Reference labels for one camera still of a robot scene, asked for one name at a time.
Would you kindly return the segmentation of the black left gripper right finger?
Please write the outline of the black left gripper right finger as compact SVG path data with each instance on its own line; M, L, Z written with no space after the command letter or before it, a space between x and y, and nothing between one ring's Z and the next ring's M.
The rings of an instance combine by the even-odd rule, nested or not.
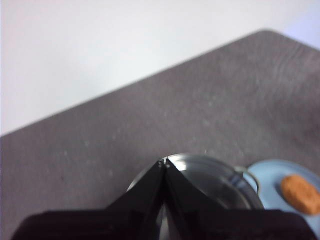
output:
M226 209L205 195L165 158L166 204L183 240L314 240L298 214L269 209Z

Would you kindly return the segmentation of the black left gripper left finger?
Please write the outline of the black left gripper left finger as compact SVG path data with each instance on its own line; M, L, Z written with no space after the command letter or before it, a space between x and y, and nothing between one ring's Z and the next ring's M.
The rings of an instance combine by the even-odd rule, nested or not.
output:
M106 208L47 211L27 217L14 240L157 240L165 162L158 160Z

